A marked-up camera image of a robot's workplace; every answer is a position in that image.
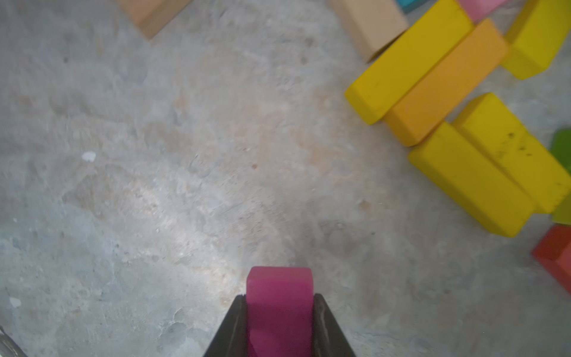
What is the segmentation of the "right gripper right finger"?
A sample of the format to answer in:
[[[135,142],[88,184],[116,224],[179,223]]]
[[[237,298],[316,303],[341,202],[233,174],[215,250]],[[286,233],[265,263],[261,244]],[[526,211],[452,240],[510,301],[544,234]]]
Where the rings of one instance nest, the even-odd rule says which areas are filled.
[[[322,294],[314,296],[312,356],[356,357]]]

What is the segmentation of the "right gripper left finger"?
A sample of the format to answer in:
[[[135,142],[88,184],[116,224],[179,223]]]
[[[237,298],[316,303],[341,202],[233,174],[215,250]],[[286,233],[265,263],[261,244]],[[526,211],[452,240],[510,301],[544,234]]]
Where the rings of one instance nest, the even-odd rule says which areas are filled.
[[[247,357],[247,303],[237,295],[203,357]]]

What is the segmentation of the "magenta block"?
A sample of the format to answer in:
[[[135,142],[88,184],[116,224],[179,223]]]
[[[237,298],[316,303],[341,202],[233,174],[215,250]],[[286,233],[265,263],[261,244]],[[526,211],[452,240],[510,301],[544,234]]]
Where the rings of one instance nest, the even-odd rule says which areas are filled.
[[[248,355],[312,355],[311,269],[255,266],[247,277],[245,297]]]

